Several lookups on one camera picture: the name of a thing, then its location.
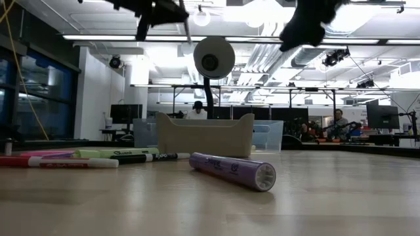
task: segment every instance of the red marker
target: red marker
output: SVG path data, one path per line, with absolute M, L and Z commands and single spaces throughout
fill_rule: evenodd
M 118 160 L 62 157 L 0 157 L 0 167 L 117 168 Z

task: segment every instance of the wooden table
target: wooden table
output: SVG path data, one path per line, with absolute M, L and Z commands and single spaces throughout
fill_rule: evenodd
M 420 162 L 340 151 L 258 153 L 266 193 L 188 161 L 118 169 L 0 168 L 0 235 L 420 235 Z

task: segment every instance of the spotlight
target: spotlight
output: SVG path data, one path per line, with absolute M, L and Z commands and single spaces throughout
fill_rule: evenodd
M 124 66 L 124 63 L 121 61 L 120 55 L 113 55 L 112 59 L 110 60 L 110 67 L 114 69 L 120 69 Z
M 350 51 L 347 49 L 338 49 L 334 50 L 327 54 L 325 60 L 322 61 L 322 64 L 326 67 L 328 66 L 335 66 L 340 61 L 344 60 L 344 58 L 350 56 Z

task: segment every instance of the white pillar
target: white pillar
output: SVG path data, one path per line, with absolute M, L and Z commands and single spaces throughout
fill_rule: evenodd
M 140 84 L 138 81 L 141 81 L 142 84 L 147 84 L 149 80 L 149 69 L 148 67 L 142 67 L 144 65 L 131 65 L 126 66 L 125 68 L 125 91 L 124 91 L 124 102 L 125 104 L 142 104 L 142 118 L 147 117 L 147 98 L 148 98 L 148 88 L 140 87 L 131 87 L 131 84 Z

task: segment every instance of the white round object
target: white round object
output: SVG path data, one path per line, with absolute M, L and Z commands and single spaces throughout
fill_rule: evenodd
M 194 62 L 198 72 L 204 77 L 223 79 L 235 66 L 235 52 L 224 38 L 210 36 L 197 44 Z

